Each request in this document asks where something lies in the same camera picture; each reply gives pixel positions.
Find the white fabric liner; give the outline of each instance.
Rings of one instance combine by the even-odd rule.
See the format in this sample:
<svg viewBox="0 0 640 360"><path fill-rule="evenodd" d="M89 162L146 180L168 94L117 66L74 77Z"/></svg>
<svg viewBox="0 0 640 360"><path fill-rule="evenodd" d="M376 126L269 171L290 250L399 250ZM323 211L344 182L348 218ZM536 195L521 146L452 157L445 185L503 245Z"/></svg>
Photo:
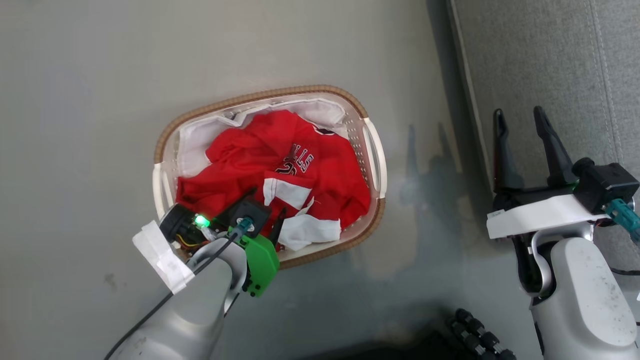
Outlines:
<svg viewBox="0 0 640 360"><path fill-rule="evenodd" d="M244 128L257 114L276 110L289 110L292 113L297 113L301 118L316 126L331 130L341 137L349 139L347 127L342 123L342 119L346 115L345 109L337 102L319 97L260 105L242 111L232 119L222 115L203 115L182 126L179 130L180 142L176 159L178 176L196 176L205 167L208 167L211 163L205 151L224 130L231 127Z"/></svg>

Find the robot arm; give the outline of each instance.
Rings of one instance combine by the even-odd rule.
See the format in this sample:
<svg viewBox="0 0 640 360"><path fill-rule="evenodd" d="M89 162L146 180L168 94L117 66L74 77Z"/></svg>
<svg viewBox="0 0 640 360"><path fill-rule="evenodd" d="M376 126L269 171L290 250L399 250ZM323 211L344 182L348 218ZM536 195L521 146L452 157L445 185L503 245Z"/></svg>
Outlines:
<svg viewBox="0 0 640 360"><path fill-rule="evenodd" d="M167 212L156 240L176 239L177 252L195 276L160 301L105 359L210 358L240 292L261 296L280 268L272 240L284 217L278 217L269 239L260 235L271 210L249 195L212 221L181 205Z"/></svg>
<svg viewBox="0 0 640 360"><path fill-rule="evenodd" d="M504 114L494 114L496 212L488 215L490 238L514 244L546 360L639 359L636 321L593 244L593 228L615 222L636 242L640 219L628 204L640 183L617 163L595 166L584 158L572 166L539 106L534 118L550 176L547 187L525 189L508 149Z"/></svg>

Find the teal connector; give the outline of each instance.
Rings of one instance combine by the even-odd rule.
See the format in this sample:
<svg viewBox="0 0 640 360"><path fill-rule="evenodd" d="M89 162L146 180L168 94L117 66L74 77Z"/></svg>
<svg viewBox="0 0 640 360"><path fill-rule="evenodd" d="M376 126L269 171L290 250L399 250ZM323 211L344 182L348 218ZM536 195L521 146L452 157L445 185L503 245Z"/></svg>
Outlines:
<svg viewBox="0 0 640 360"><path fill-rule="evenodd" d="M640 246L640 217L631 210L629 205L622 199L615 199L609 203L605 212L616 224L624 227L631 235L631 240Z"/></svg>

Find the basket handle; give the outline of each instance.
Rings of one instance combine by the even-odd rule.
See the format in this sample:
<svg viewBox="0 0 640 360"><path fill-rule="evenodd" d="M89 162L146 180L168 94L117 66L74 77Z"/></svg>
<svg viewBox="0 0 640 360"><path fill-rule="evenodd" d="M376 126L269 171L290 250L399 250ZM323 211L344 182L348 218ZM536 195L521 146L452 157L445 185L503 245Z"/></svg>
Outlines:
<svg viewBox="0 0 640 360"><path fill-rule="evenodd" d="M367 154L369 155L369 164L373 175L373 187L380 193L379 198L384 199L387 192L387 161L385 159L385 151L382 149L380 136L376 131L376 126L369 120L364 118L365 127L364 141L367 145Z"/></svg>
<svg viewBox="0 0 640 360"><path fill-rule="evenodd" d="M164 206L163 201L163 193L166 199L167 208L173 206L171 188L169 186L169 178L167 177L166 172L162 169L162 163L154 164L154 171L152 176L156 213L158 214L158 219L162 219L164 213L166 212L166 207Z"/></svg>

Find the black cable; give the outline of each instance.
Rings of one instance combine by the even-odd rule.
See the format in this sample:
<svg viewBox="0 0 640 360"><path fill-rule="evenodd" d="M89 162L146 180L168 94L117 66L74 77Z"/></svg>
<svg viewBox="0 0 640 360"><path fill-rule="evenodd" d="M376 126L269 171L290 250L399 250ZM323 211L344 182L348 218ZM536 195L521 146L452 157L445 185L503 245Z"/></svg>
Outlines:
<svg viewBox="0 0 640 360"><path fill-rule="evenodd" d="M611 272L618 275L626 276L640 276L640 270L619 270L616 268L610 268Z"/></svg>
<svg viewBox="0 0 640 360"><path fill-rule="evenodd" d="M213 254L209 259L207 259L207 261L205 261L202 266L198 266L198 268L196 268L193 271L193 275L198 275L202 269L204 269L205 267L209 266L209 264L211 264L218 256L220 256L220 254L222 254L222 252L232 243L234 242L232 238L229 238L229 240L227 240L227 242L222 245L222 247L216 251L215 254ZM160 302L158 303L158 305L156 305L153 309L151 309L151 311L149 311L148 314L145 315L145 317L142 318L142 320L138 321L138 323L136 325L133 325L133 327L131 329L129 329L129 331L127 331L126 334L124 334L124 336L122 336L120 338L120 340L118 340L118 342L116 343L116 345L113 345L113 347L111 348L111 350L109 351L109 353L107 354L107 356L104 357L104 360L109 360L109 358L111 356L113 356L113 354L116 352L116 350L118 350L118 348L122 345L122 343L125 342L126 339L129 338L129 336L131 336L134 332L136 332L136 330L138 330L142 324L144 324L147 320L149 320L149 318L151 316L153 316L153 314L156 313L156 311L158 311L162 305L164 305L167 301L169 301L169 299L173 296L172 292L169 292L169 294L167 294L164 299L160 300Z"/></svg>

